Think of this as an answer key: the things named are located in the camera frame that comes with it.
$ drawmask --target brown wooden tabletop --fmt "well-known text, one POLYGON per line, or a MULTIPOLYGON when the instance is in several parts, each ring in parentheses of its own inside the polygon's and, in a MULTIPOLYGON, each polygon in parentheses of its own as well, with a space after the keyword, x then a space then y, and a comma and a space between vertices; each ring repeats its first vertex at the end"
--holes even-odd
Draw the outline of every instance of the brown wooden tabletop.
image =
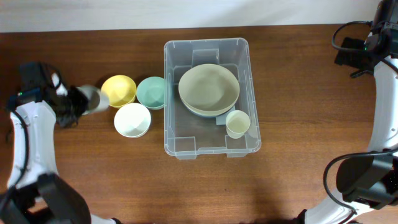
MULTIPOLYGON (((296 217, 320 203, 325 166, 334 157, 366 151, 373 130, 374 78, 350 79, 353 68, 335 65, 330 40, 338 25, 211 29, 105 30, 0 34, 0 104, 20 83, 17 67, 43 61, 66 82, 100 86, 124 74, 137 83, 164 76, 169 40, 243 37, 249 42, 259 152, 179 161, 164 150, 163 110, 151 111, 147 134, 129 139, 113 126, 116 109, 84 116, 73 129, 55 128, 60 176, 92 213, 124 223, 249 223, 296 217)), ((366 27, 341 36, 364 38, 366 27)), ((0 112, 0 191, 12 165, 12 128, 0 112)), ((336 167, 329 183, 334 187, 336 167)), ((360 216, 364 223, 396 223, 398 208, 360 216)))

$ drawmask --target white wall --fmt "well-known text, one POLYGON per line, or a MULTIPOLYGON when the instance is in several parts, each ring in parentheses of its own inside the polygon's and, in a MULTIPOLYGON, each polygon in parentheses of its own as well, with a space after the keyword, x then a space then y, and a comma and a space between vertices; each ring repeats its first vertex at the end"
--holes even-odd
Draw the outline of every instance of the white wall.
POLYGON ((330 24, 379 0, 0 0, 0 32, 330 24))

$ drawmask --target yellow bowl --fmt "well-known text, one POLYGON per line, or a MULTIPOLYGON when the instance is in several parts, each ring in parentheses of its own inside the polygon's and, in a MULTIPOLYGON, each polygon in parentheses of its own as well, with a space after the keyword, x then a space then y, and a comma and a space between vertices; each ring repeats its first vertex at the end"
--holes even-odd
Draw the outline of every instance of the yellow bowl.
POLYGON ((108 96, 110 106, 121 108, 136 100, 137 86, 130 77, 115 75, 104 82, 101 91, 108 96))

